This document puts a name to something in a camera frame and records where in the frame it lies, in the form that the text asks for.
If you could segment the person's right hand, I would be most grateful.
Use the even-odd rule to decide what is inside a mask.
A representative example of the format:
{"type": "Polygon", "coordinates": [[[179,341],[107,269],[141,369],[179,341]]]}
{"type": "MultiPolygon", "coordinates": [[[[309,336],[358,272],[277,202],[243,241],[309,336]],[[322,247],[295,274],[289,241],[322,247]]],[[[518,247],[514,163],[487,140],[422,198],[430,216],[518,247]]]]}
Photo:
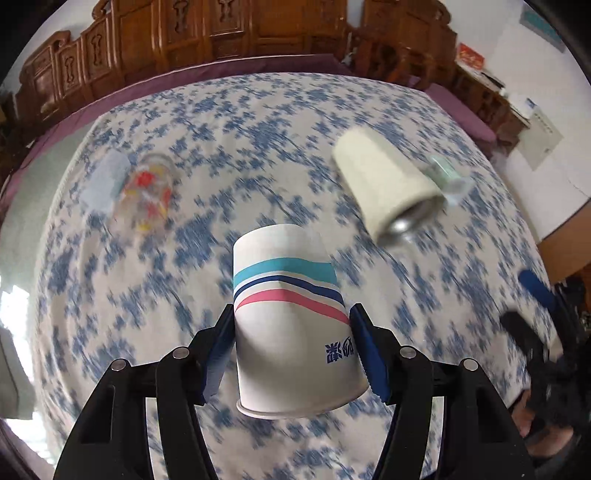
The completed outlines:
{"type": "Polygon", "coordinates": [[[574,436],[570,426],[560,427],[544,423],[534,430],[536,413],[528,406],[531,390],[523,390],[515,403],[511,416],[521,435],[526,440],[528,453],[535,459],[550,459],[568,446],[574,436]]]}

